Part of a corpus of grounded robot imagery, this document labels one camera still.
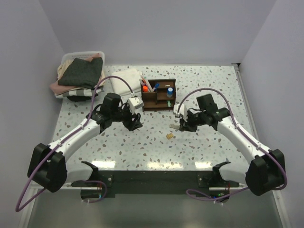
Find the small gold eraser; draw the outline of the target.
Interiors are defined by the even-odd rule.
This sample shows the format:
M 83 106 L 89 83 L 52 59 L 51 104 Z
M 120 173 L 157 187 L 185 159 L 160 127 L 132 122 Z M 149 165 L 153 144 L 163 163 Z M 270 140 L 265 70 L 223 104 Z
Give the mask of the small gold eraser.
M 173 136 L 174 136 L 174 135 L 173 135 L 172 133 L 166 135 L 166 137 L 167 137 L 168 139 L 172 138 Z

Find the beige eraser block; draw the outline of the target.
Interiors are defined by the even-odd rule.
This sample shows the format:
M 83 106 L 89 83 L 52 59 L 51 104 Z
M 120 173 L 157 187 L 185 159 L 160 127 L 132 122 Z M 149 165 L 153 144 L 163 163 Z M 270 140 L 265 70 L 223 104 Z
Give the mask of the beige eraser block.
M 176 125 L 176 124 L 170 124 L 169 127 L 171 129 L 175 129 L 175 130 L 179 130 L 180 129 L 180 126 L 179 125 Z

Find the brown wooden desk organizer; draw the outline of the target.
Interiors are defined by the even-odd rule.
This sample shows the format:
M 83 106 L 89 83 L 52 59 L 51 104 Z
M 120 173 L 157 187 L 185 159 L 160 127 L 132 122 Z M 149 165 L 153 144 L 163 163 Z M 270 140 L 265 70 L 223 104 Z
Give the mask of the brown wooden desk organizer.
M 159 87 L 156 92 L 144 92 L 143 86 L 141 86 L 141 97 L 144 103 L 142 110 L 148 111 L 173 111 L 173 107 L 176 103 L 176 79 L 149 79 L 151 87 L 153 88 L 156 83 L 159 83 Z M 167 89 L 172 87 L 174 89 L 173 96 L 167 97 Z M 171 102 L 171 107 L 167 106 L 167 101 Z

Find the orange black highlighter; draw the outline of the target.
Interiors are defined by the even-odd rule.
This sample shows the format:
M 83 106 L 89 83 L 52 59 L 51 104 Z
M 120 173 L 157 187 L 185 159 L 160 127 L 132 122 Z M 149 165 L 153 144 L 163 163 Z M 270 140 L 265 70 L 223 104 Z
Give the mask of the orange black highlighter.
M 143 86 L 142 89 L 143 89 L 144 92 L 148 92 L 149 91 L 147 86 Z

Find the blue cap white marker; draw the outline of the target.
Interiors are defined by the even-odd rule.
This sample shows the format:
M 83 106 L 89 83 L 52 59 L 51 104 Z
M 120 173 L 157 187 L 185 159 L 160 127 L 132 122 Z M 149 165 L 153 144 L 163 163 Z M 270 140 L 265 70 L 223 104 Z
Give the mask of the blue cap white marker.
M 159 83 L 156 83 L 155 86 L 152 88 L 152 91 L 153 91 L 153 92 L 156 92 L 156 90 L 157 90 L 157 88 L 159 87 L 159 85 L 160 85 Z

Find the blue grey pencil sharpener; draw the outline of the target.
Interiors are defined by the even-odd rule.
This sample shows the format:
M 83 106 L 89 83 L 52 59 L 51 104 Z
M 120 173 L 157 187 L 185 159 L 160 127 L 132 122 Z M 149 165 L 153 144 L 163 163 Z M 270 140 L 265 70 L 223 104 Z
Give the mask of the blue grey pencil sharpener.
M 173 92 L 174 92 L 174 89 L 172 87 L 169 87 L 167 89 L 167 97 L 171 98 L 173 96 Z

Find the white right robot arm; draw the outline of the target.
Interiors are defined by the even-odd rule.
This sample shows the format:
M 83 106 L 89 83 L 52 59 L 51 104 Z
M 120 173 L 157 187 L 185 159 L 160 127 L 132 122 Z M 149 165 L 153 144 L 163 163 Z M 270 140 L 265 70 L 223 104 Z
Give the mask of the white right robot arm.
M 250 135 L 229 107 L 218 108 L 211 94 L 198 97 L 197 102 L 199 109 L 195 113 L 185 104 L 174 106 L 174 115 L 180 119 L 179 130 L 195 132 L 199 126 L 208 125 L 225 136 L 247 161 L 245 166 L 229 161 L 215 165 L 208 184 L 221 187 L 233 181 L 245 184 L 257 196 L 286 186 L 285 157 L 279 149 L 272 150 Z

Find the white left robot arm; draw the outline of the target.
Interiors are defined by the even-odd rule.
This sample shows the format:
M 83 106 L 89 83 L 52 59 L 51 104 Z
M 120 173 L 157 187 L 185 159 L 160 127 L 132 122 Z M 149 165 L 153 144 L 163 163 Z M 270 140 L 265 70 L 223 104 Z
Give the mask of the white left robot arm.
M 136 110 L 143 107 L 141 98 L 134 96 L 121 103 L 121 97 L 108 93 L 103 102 L 93 108 L 85 119 L 62 138 L 33 151 L 28 168 L 28 178 L 50 192 L 58 191 L 64 184 L 82 181 L 94 186 L 101 181 L 99 169 L 90 162 L 67 167 L 69 158 L 89 140 L 100 135 L 112 123 L 122 123 L 130 132 L 142 127 L 141 115 Z

